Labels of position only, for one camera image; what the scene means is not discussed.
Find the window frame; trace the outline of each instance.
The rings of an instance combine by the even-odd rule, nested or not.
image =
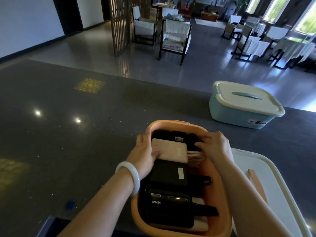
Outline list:
[[[247,8],[246,8],[246,12],[249,13],[249,14],[254,14],[254,13],[255,13],[255,11],[256,11],[256,9],[257,9],[257,7],[258,7],[258,5],[259,5],[259,3],[260,3],[261,0],[259,0],[258,5],[256,6],[256,8],[255,8],[255,10],[253,11],[253,13],[250,13],[250,12],[248,12],[248,8],[250,7],[250,4],[251,4],[252,1],[253,1],[253,0],[250,0],[248,6],[247,6]]]
[[[288,3],[290,2],[290,0],[286,0],[286,2],[284,3],[282,9],[280,10],[280,12],[278,13],[278,15],[277,15],[276,18],[274,19],[274,21],[265,20],[264,18],[265,18],[266,15],[268,14],[268,12],[269,12],[270,8],[272,7],[274,1],[275,1],[275,0],[271,0],[271,2],[270,2],[270,4],[269,4],[268,8],[266,9],[266,11],[265,11],[265,13],[264,13],[264,15],[263,15],[263,18],[262,18],[263,21],[269,22],[269,23],[273,23],[273,24],[275,24],[275,23],[278,21],[278,19],[279,19],[280,16],[282,15],[284,9],[286,8],[286,6],[288,5]]]
[[[299,34],[302,35],[306,35],[308,37],[311,37],[312,35],[307,34],[305,32],[302,31],[297,31],[295,30],[296,27],[300,24],[300,22],[303,20],[303,18],[307,15],[307,13],[309,12],[309,10],[312,8],[312,6],[315,4],[316,0],[311,0],[311,2],[309,3],[309,5],[306,7],[305,11],[302,13],[302,15],[300,16],[300,18],[296,21],[296,23],[294,24],[294,26],[292,27],[291,31],[297,32]]]

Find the blue storage box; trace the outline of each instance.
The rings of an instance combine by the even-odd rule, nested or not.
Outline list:
[[[214,120],[254,129],[285,114],[278,100],[264,89],[221,80],[213,84],[209,106]]]

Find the dark baseboard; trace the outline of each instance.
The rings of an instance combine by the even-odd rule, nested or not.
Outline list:
[[[50,41],[47,41],[47,42],[38,44],[38,45],[36,45],[36,46],[32,46],[32,47],[26,48],[26,49],[24,49],[24,50],[21,50],[21,51],[12,53],[12,54],[10,54],[10,55],[6,55],[6,56],[0,58],[0,64],[1,64],[1,63],[4,63],[4,62],[6,62],[6,61],[9,61],[9,60],[11,60],[11,59],[17,58],[17,57],[19,57],[19,56],[21,56],[21,55],[25,55],[25,54],[27,54],[27,53],[29,53],[29,52],[31,52],[31,51],[34,51],[34,50],[37,50],[37,49],[39,49],[39,48],[42,48],[42,47],[48,46],[48,45],[50,45],[50,44],[53,44],[53,43],[55,43],[55,42],[57,42],[57,41],[61,41],[62,39],[65,39],[65,38],[66,38],[66,36],[57,37],[57,38],[55,38],[55,39],[52,39],[52,40],[50,40]]]
[[[103,21],[103,22],[100,22],[100,23],[95,24],[95,25],[93,25],[93,26],[86,27],[86,28],[83,29],[83,31],[90,30],[90,29],[95,28],[95,27],[97,27],[97,26],[100,26],[100,25],[102,25],[102,24],[104,24],[104,23],[106,23],[106,22],[107,22],[107,21]]]

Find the white jade bangle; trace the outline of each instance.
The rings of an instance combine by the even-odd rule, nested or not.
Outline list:
[[[119,170],[119,168],[121,168],[123,166],[126,167],[131,172],[131,174],[133,176],[134,189],[133,189],[131,196],[134,196],[137,194],[139,187],[140,187],[140,180],[139,180],[138,171],[136,170],[135,166],[133,166],[133,164],[131,164],[127,161],[123,161],[123,162],[118,164],[118,166],[116,167],[115,173]]]

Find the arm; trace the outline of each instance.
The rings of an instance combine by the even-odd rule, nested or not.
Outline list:
[[[195,145],[205,152],[222,178],[238,236],[292,237],[235,165],[228,139],[221,132],[208,132],[201,138],[204,143]]]
[[[126,159],[135,166],[140,179],[149,174],[159,155],[151,153],[150,141],[148,127],[144,135],[137,136],[136,147]],[[58,237],[110,237],[133,188],[130,171],[120,168]]]

